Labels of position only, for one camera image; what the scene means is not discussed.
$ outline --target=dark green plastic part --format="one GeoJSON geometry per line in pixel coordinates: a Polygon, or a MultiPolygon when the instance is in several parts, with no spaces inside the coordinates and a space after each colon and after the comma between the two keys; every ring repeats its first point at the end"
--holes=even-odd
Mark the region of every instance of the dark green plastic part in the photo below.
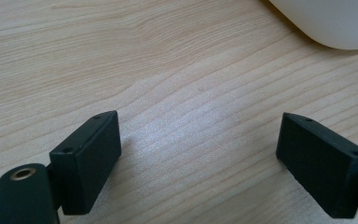
{"type": "Polygon", "coordinates": [[[59,223],[44,165],[36,163],[22,165],[2,175],[0,178],[1,223],[59,223]]]}
{"type": "Polygon", "coordinates": [[[277,157],[330,217],[354,217],[358,146],[315,120],[285,113],[277,157]]]}
{"type": "Polygon", "coordinates": [[[121,155],[116,111],[92,117],[54,148],[54,174],[63,179],[66,215],[87,214],[121,155]]]}

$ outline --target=light wood surface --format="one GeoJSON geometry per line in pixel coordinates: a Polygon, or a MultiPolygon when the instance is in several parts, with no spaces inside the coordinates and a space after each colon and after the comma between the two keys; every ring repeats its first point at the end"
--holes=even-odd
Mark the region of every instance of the light wood surface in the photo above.
{"type": "Polygon", "coordinates": [[[123,154],[62,223],[333,220],[275,157],[284,111],[358,144],[358,50],[268,1],[0,0],[0,176],[119,114],[123,154]]]}

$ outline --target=white object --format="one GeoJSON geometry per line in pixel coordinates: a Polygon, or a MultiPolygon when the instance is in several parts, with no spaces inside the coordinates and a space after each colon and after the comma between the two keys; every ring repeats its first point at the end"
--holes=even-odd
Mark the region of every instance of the white object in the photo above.
{"type": "Polygon", "coordinates": [[[358,0],[270,0],[312,39],[336,49],[358,49],[358,0]]]}

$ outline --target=wooden table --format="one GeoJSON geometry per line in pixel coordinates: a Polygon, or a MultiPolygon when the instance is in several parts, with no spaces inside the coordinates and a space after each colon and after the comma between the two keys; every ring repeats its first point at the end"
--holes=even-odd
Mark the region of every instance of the wooden table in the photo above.
{"type": "Polygon", "coordinates": [[[0,176],[86,119],[119,114],[123,154],[62,223],[333,220],[275,157],[284,111],[358,144],[358,50],[268,1],[0,0],[0,176]]]}

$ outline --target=wood grain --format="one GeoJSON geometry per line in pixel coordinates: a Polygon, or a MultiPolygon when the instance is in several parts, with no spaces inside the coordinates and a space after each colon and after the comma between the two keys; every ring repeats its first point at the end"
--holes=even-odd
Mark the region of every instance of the wood grain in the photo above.
{"type": "Polygon", "coordinates": [[[62,223],[358,223],[274,155],[284,111],[358,144],[358,51],[267,1],[0,0],[0,176],[114,109],[123,155],[62,223]]]}

